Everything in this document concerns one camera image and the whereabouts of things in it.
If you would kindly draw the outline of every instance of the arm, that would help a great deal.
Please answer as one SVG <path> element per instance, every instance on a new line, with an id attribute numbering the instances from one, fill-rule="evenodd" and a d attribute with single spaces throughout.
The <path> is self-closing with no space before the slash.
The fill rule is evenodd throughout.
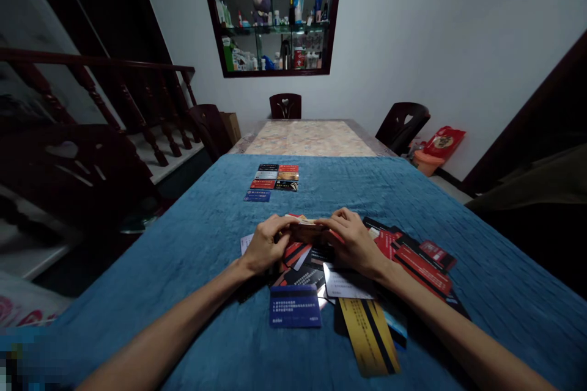
<path id="1" fill-rule="evenodd" d="M 260 223 L 245 254 L 141 331 L 95 370 L 78 390 L 152 390 L 167 376 L 202 326 L 247 279 L 263 273 L 283 256 L 294 217 L 273 215 Z M 273 237 L 284 229 L 275 244 Z"/>
<path id="2" fill-rule="evenodd" d="M 328 226 L 342 237 L 344 243 L 336 240 L 334 235 L 330 237 L 337 255 L 404 300 L 481 389 L 555 390 L 483 330 L 422 287 L 401 265 L 388 260 L 369 236 L 357 213 L 342 208 L 329 219 L 319 219 L 316 223 Z"/>

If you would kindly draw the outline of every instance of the blue tablecloth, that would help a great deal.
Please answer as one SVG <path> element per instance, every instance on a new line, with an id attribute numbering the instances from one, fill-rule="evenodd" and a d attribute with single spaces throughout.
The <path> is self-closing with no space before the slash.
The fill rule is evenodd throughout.
<path id="1" fill-rule="evenodd" d="M 300 166 L 299 192 L 243 197 L 261 163 Z M 240 237 L 273 213 L 328 216 L 347 206 L 452 253 L 473 321 L 561 389 L 585 389 L 587 303 L 399 158 L 225 155 L 56 321 L 65 382 L 79 384 L 142 328 L 240 256 Z M 430 334 L 410 322 L 402 373 L 364 379 L 350 340 L 333 330 L 272 329 L 269 290 L 227 306 L 164 389 L 441 390 L 468 387 Z"/>

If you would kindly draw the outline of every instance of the dark wooden chair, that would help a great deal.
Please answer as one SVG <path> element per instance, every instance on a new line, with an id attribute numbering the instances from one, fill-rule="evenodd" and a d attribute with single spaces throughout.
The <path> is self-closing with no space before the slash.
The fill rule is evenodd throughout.
<path id="1" fill-rule="evenodd" d="M 416 103 L 395 103 L 375 137 L 397 155 L 407 153 L 410 142 L 430 119 L 428 108 Z"/>
<path id="2" fill-rule="evenodd" d="M 190 109 L 190 116 L 196 123 L 196 129 L 212 163 L 228 153 L 232 148 L 232 142 L 214 104 L 194 105 Z"/>
<path id="3" fill-rule="evenodd" d="M 301 95 L 279 93 L 269 98 L 272 119 L 301 119 Z"/>
<path id="4" fill-rule="evenodd" d="M 20 131 L 0 138 L 0 151 L 2 185 L 86 235 L 116 234 L 149 197 L 169 206 L 135 146 L 108 125 Z"/>

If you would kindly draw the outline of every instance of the toy figurine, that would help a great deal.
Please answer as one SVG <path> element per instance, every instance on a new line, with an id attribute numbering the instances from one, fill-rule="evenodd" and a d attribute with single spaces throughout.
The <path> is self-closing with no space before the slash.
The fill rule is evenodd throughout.
<path id="1" fill-rule="evenodd" d="M 271 0 L 253 0 L 255 11 L 253 15 L 253 26 L 266 26 L 269 22 L 268 12 L 271 10 Z"/>

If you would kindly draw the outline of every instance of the wooden stair railing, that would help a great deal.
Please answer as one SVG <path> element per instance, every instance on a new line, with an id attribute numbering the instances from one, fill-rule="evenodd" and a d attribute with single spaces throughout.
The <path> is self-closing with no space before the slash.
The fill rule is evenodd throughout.
<path id="1" fill-rule="evenodd" d="M 169 127 L 168 120 L 165 116 L 165 111 L 171 114 L 172 120 L 179 130 L 183 147 L 187 150 L 191 149 L 191 142 L 183 128 L 182 119 L 185 125 L 189 127 L 194 136 L 195 142 L 200 142 L 198 132 L 195 124 L 189 116 L 188 103 L 185 99 L 185 94 L 182 86 L 178 80 L 177 72 L 182 75 L 185 87 L 190 95 L 192 105 L 196 105 L 196 99 L 190 85 L 190 74 L 195 72 L 193 67 L 173 65 L 173 64 L 154 64 L 138 61 L 115 60 L 110 58 L 89 57 L 80 55 L 57 54 L 49 52 L 27 51 L 22 49 L 0 48 L 0 61 L 6 61 L 14 69 L 17 75 L 32 89 L 41 94 L 43 100 L 48 105 L 51 116 L 55 121 L 62 124 L 76 124 L 66 108 L 61 105 L 59 100 L 53 95 L 49 82 L 43 77 L 35 64 L 62 64 L 67 66 L 78 84 L 83 87 L 89 94 L 92 101 L 96 104 L 102 116 L 108 125 L 113 127 L 118 133 L 124 135 L 125 131 L 120 127 L 116 118 L 106 106 L 103 98 L 96 91 L 96 85 L 92 77 L 86 70 L 89 67 L 108 67 L 111 72 L 113 80 L 119 87 L 120 95 L 124 98 L 131 114 L 135 118 L 135 122 L 141 127 L 142 135 L 153 149 L 153 153 L 161 166 L 167 166 L 169 163 L 165 158 L 163 152 L 157 145 L 157 140 L 147 126 L 141 112 L 136 106 L 134 98 L 131 96 L 128 87 L 124 80 L 125 69 L 138 69 L 139 77 L 144 84 L 144 90 L 147 99 L 150 101 L 152 108 L 157 113 L 157 117 L 161 124 L 161 130 L 169 141 L 169 147 L 175 157 L 182 155 L 179 146 L 173 139 L 172 129 Z M 155 76 L 159 79 L 160 93 L 153 93 L 152 85 L 149 85 L 145 73 L 154 71 Z M 172 84 L 176 97 L 181 105 L 180 112 L 175 107 L 172 97 L 170 96 L 166 75 L 171 75 Z"/>

